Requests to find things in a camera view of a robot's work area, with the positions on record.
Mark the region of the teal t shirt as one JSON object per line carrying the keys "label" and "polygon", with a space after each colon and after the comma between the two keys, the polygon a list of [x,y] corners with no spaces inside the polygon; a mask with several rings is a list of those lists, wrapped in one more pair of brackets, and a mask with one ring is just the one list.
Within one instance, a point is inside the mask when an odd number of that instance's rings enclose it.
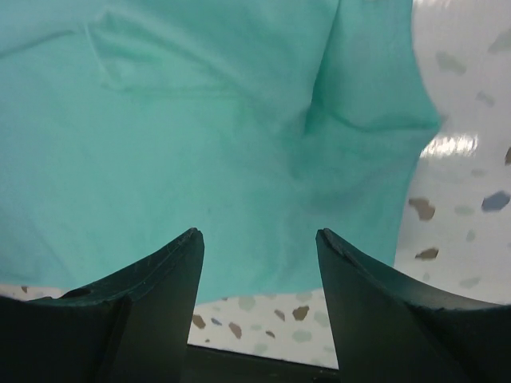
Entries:
{"label": "teal t shirt", "polygon": [[74,289],[204,234],[199,302],[394,262],[439,129],[410,1],[4,1],[1,280]]}

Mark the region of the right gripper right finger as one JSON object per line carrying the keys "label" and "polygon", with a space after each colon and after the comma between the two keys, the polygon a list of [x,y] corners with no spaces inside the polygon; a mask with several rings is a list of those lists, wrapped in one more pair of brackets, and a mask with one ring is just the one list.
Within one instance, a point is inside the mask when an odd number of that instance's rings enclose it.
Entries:
{"label": "right gripper right finger", "polygon": [[316,235],[342,382],[508,382],[510,307],[452,294]]}

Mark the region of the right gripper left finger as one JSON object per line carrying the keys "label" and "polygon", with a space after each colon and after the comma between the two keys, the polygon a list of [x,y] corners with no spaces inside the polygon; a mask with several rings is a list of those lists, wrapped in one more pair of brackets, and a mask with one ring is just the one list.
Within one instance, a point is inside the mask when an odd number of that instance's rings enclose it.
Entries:
{"label": "right gripper left finger", "polygon": [[2,381],[178,382],[203,259],[192,228],[60,298],[2,298]]}

